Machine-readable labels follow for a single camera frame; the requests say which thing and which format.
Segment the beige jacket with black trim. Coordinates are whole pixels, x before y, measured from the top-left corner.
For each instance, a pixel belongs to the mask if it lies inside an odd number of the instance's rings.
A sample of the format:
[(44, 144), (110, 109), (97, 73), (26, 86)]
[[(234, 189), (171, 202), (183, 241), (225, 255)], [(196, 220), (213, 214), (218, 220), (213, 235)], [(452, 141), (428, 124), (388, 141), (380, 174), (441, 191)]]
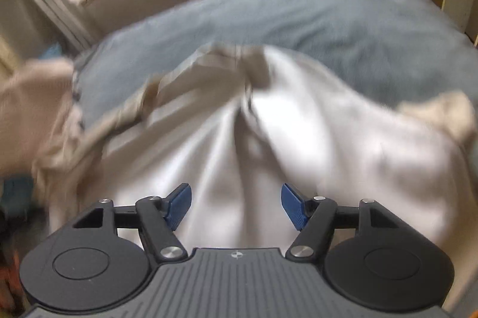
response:
[(446, 248), (477, 227), (461, 92), (394, 110), (322, 64), (271, 46), (205, 46), (84, 132), (72, 122), (36, 167), (58, 230), (94, 201), (127, 205), (180, 183), (187, 247), (284, 248), (283, 183), (346, 206), (382, 203)]

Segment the pink knitted sweater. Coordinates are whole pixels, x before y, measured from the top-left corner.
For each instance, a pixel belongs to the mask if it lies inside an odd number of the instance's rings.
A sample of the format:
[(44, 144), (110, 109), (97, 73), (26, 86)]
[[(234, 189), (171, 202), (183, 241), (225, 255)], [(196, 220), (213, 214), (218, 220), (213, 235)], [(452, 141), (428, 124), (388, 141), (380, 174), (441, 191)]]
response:
[(69, 59), (29, 60), (1, 84), (1, 175), (29, 173), (73, 106)]

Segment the grey-blue bed blanket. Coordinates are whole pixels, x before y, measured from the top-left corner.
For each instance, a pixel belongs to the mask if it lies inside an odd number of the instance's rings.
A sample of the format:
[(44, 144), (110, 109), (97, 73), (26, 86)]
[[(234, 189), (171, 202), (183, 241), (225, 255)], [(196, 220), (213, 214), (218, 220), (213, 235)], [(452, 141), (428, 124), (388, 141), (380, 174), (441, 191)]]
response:
[(477, 50), (431, 0), (191, 0), (77, 57), (84, 124), (211, 43), (303, 53), (391, 107), (453, 90), (477, 100)]

